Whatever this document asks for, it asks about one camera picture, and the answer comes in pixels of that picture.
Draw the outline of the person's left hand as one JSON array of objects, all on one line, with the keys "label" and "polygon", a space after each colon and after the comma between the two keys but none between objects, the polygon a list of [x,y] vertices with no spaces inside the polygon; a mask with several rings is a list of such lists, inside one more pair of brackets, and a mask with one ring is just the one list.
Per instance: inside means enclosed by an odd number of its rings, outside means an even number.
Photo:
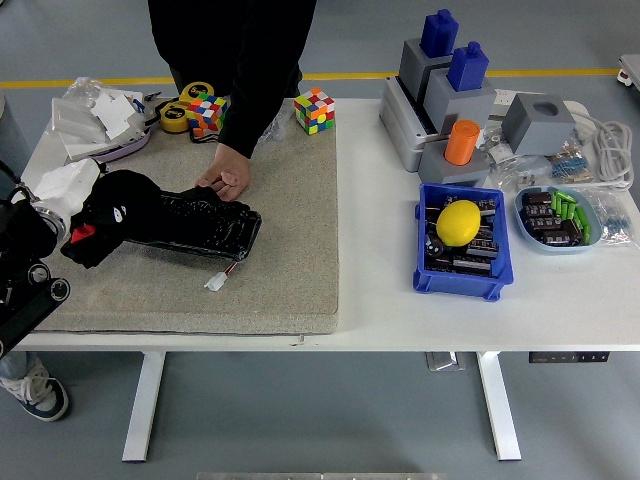
[{"label": "person's left hand", "polygon": [[196,180],[197,187],[211,188],[223,201],[232,202],[251,182],[250,161],[224,144],[216,148],[213,162]]}]

